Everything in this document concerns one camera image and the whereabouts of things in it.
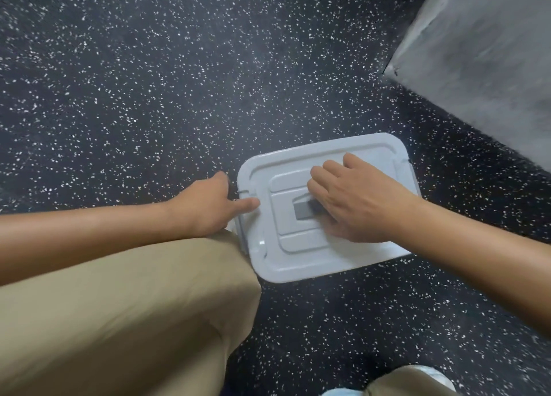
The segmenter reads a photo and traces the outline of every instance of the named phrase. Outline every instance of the black floor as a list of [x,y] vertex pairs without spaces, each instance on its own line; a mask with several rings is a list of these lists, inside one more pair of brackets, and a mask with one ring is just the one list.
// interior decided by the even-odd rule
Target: black floor
[[[549,174],[381,79],[422,1],[0,0],[0,209],[158,201],[259,153],[390,132],[426,198],[549,241]],[[236,394],[409,363],[464,394],[551,393],[551,345],[421,258],[263,288]]]

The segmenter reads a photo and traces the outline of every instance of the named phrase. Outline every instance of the bare skin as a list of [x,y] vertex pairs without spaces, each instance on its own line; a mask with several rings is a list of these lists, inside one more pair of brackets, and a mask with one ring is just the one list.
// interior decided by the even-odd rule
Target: bare skin
[[260,205],[228,200],[228,177],[194,182],[169,201],[0,216],[0,285],[148,244],[204,237]]
[[353,242],[393,241],[461,276],[551,335],[551,246],[485,225],[411,193],[350,153],[313,167],[308,189]]

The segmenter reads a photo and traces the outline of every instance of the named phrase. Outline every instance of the beige trousers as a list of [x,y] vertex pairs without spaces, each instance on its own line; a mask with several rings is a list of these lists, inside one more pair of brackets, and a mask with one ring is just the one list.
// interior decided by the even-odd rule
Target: beige trousers
[[[0,287],[0,395],[218,396],[259,298],[229,232]],[[365,395],[456,393],[404,367]]]

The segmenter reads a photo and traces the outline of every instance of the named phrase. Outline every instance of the gray wall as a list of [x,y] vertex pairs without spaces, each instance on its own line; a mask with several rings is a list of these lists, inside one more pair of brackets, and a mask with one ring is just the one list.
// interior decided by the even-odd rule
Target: gray wall
[[385,73],[551,171],[551,0],[426,0]]

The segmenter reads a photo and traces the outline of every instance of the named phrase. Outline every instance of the white plastic container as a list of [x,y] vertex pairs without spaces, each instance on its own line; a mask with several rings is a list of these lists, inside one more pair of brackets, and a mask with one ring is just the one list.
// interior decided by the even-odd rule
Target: white plastic container
[[306,183],[310,169],[351,152],[420,195],[404,144],[390,134],[362,135],[299,146],[248,159],[239,170],[240,198],[260,207],[237,220],[252,266],[267,281],[283,283],[375,264],[408,252],[392,242],[355,244],[327,236]]

